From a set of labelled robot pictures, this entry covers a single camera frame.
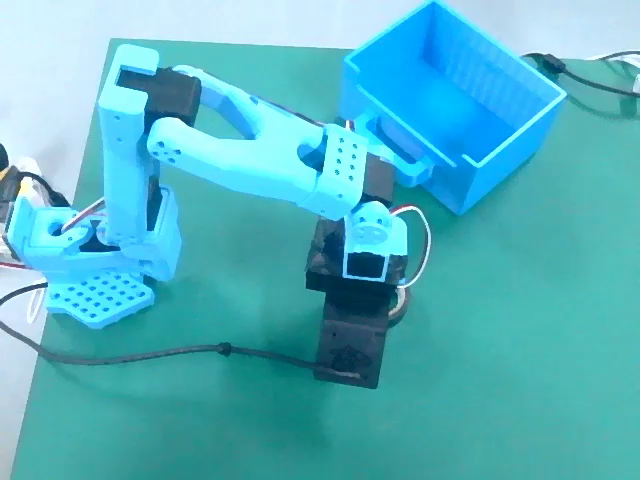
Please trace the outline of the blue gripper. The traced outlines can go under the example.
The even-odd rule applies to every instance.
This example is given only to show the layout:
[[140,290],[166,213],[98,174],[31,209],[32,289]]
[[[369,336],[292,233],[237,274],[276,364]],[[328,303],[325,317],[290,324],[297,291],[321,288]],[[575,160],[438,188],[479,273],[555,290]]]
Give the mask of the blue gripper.
[[407,226],[378,201],[345,217],[343,277],[386,280],[392,256],[407,255]]

